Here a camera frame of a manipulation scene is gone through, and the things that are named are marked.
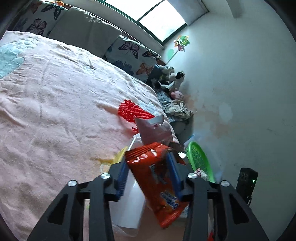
green plastic basket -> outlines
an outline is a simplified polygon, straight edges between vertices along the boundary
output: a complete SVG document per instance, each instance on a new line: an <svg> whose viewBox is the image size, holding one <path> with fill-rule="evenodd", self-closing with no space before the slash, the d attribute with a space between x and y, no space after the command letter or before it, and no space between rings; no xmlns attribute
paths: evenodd
<svg viewBox="0 0 296 241"><path fill-rule="evenodd" d="M210 163L202 148L195 141L191 141L186 150L188 160L193 170L197 170L198 168L200 168L207 174L209 181L211 183L214 183L215 178Z"/></svg>

light blue patch on blanket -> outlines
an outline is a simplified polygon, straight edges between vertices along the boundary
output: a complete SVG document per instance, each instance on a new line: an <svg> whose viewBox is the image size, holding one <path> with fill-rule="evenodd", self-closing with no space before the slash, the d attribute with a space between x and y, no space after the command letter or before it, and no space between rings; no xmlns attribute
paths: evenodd
<svg viewBox="0 0 296 241"><path fill-rule="evenodd" d="M20 65L24 58L19 55L28 48L34 48L38 40L27 38L8 43L0 47L0 79L8 75Z"/></svg>

white wall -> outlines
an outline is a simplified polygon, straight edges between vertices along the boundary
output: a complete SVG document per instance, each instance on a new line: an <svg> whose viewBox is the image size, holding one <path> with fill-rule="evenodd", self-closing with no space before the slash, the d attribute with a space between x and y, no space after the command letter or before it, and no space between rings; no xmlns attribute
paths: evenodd
<svg viewBox="0 0 296 241"><path fill-rule="evenodd" d="M96 0L67 0L66 3L109 21L157 53L163 51L163 47L146 31L130 21L127 17Z"/></svg>
<svg viewBox="0 0 296 241"><path fill-rule="evenodd" d="M296 212L296 42L265 1L240 5L240 18L213 11L185 28L190 45L169 65L186 74L194 131L224 178L259 172L251 208L273 241Z"/></svg>

opened snack bag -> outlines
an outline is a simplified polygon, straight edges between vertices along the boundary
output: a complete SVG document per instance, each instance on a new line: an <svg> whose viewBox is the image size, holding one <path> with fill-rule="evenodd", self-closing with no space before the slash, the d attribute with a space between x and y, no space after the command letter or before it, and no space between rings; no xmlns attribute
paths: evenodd
<svg viewBox="0 0 296 241"><path fill-rule="evenodd" d="M167 228L188 205L180 202L173 190L165 159L169 150L172 149L155 142L125 153L126 162L162 228ZM181 158L177 161L184 164Z"/></svg>

bedspread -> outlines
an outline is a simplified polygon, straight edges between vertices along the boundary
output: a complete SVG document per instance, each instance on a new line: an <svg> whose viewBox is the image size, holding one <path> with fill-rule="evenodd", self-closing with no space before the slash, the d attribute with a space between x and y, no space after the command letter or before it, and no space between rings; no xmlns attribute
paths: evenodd
<svg viewBox="0 0 296 241"><path fill-rule="evenodd" d="M8 31L0 60L0 212L26 240L67 181L100 175L134 135L117 115L124 99L163 110L143 82L56 40Z"/></svg>

